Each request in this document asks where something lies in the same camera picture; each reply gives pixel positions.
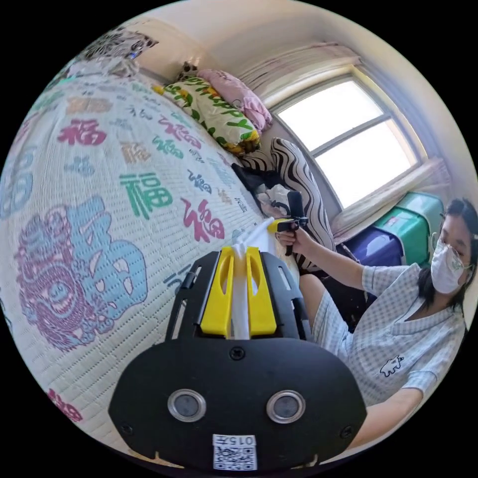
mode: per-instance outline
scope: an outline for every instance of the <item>bed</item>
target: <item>bed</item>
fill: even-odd
[[[163,340],[193,262],[265,219],[237,158],[152,83],[61,77],[26,116],[0,181],[13,340],[55,405],[124,453],[107,412],[121,372]]]

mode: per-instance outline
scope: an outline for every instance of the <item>green storage box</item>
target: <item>green storage box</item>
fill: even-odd
[[[433,233],[440,232],[442,216],[445,212],[442,200],[437,196],[426,193],[408,193],[398,204],[397,207],[412,211],[422,216],[428,223],[428,231],[431,236]],[[431,257],[433,253],[430,243],[428,251]]]
[[[400,240],[405,264],[423,264],[429,260],[429,229],[421,215],[394,207],[374,226]]]

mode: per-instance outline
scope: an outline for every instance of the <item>blue storage box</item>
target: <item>blue storage box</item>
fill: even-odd
[[[346,242],[346,246],[363,265],[402,265],[400,240],[392,234],[369,227]]]

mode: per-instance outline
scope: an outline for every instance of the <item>short sleeve shirt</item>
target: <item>short sleeve shirt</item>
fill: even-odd
[[[455,358],[465,333],[461,310],[407,321],[422,300],[420,267],[368,267],[365,291],[377,300],[347,340],[347,365],[367,406],[384,402],[401,388],[418,388],[427,396]]]

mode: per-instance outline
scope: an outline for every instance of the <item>woman's hand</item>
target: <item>woman's hand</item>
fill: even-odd
[[[292,252],[302,254],[307,257],[311,247],[315,244],[314,240],[302,229],[295,231],[286,231],[276,234],[277,240],[284,247],[292,246]]]

